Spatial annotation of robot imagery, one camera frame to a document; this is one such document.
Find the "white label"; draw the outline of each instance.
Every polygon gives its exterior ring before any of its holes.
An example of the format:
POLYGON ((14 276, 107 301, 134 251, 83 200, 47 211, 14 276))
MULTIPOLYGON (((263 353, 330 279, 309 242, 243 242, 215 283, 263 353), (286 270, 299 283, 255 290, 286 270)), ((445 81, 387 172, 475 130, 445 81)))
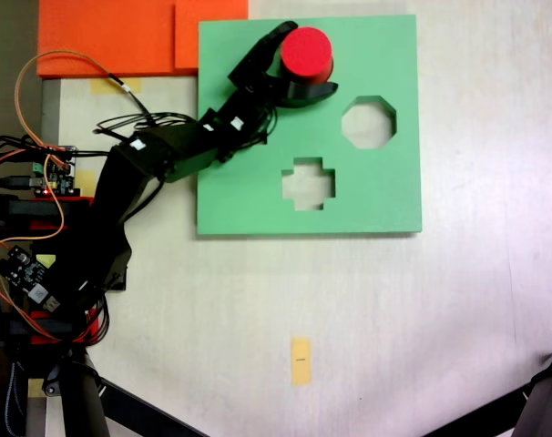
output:
POLYGON ((139 139, 135 139, 134 141, 132 141, 130 143, 130 145, 135 148, 136 150, 142 150, 143 148, 145 148, 147 145, 145 143, 143 143, 142 141, 140 141, 139 139))
POLYGON ((29 291, 28 296, 31 300, 41 303, 48 294, 49 292, 43 287, 43 285, 37 284, 31 289, 31 291, 29 291))
POLYGON ((241 121, 241 118, 234 117, 233 120, 231 120, 231 125, 234 126, 236 129, 241 130, 241 127, 243 126, 243 121, 241 121))

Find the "robotic arm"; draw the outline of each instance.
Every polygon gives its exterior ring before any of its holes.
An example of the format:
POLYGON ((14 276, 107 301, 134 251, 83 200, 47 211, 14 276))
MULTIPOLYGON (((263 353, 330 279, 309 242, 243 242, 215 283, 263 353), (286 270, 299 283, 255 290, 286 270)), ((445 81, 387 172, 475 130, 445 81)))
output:
MULTIPOLYGON (((267 141, 276 107, 305 107, 336 92, 334 83, 303 85, 267 73, 278 47, 297 27, 282 23, 254 45, 230 73, 236 90, 218 111, 209 109, 199 121, 186 117, 175 126, 137 130, 111 149, 85 225, 68 232, 56 263, 35 284, 35 296, 26 290, 30 298, 37 297, 59 320, 83 315, 122 280, 131 255, 124 222, 151 179, 174 182, 215 160, 225 162, 267 141)), ((6 264, 2 270, 10 280, 6 264)))

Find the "yellow sticky note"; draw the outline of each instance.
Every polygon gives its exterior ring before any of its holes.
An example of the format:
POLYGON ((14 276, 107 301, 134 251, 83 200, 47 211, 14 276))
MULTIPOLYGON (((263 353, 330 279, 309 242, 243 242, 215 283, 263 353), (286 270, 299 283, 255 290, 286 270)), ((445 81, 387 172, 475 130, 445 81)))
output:
POLYGON ((292 385, 311 383, 311 339, 296 337, 291 343, 292 385))
MULTIPOLYGON (((126 93, 124 89, 120 87, 119 84, 114 82, 112 79, 108 78, 96 78, 90 80, 90 90, 92 94, 115 94, 115 93, 126 93)), ((134 94, 142 91, 142 80, 140 77, 123 77, 122 81, 130 86, 130 89, 134 94)))
POLYGON ((80 189, 80 194, 87 198, 93 198, 96 195, 96 172, 94 170, 76 170, 76 188, 80 189))
POLYGON ((55 255, 36 255, 36 258, 37 258, 37 261, 42 263, 48 269, 53 265, 54 262, 56 262, 55 255))

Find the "black tripod leg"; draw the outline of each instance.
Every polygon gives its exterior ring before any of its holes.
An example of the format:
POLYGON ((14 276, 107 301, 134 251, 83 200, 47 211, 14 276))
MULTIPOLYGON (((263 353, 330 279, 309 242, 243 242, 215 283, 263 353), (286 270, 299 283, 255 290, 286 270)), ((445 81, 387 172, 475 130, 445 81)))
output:
POLYGON ((102 405, 106 416, 138 435, 143 437, 207 437, 203 432, 110 381, 102 379, 102 390, 102 405))
POLYGON ((529 390, 529 384, 519 387, 425 437, 496 437, 515 426, 529 390))
POLYGON ((533 387, 513 437, 552 437, 552 374, 533 387))
POLYGON ((110 437, 95 375, 76 362, 64 363, 59 373, 67 437, 110 437))

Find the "yellow tape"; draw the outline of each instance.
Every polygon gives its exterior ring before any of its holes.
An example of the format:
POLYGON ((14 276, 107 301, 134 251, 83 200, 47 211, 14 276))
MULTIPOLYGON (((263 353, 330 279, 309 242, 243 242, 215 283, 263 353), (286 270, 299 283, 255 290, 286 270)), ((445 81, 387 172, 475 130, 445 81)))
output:
POLYGON ((94 170, 76 170, 76 188, 87 198, 96 195, 96 172, 94 170))
POLYGON ((42 263, 48 269, 56 262, 55 255, 36 255, 37 261, 42 263))
POLYGON ((45 398, 46 394, 43 391, 43 380, 30 379, 28 383, 27 397, 29 398, 45 398))
POLYGON ((292 385, 311 383, 311 339, 294 338, 291 343, 292 385))
MULTIPOLYGON (((142 80, 140 79, 140 77, 122 77, 122 81, 130 86, 130 89, 134 94, 142 91, 142 80)), ((118 85, 112 79, 106 78, 90 79, 90 90, 92 94, 126 93, 124 89, 120 88, 120 85, 118 85)))

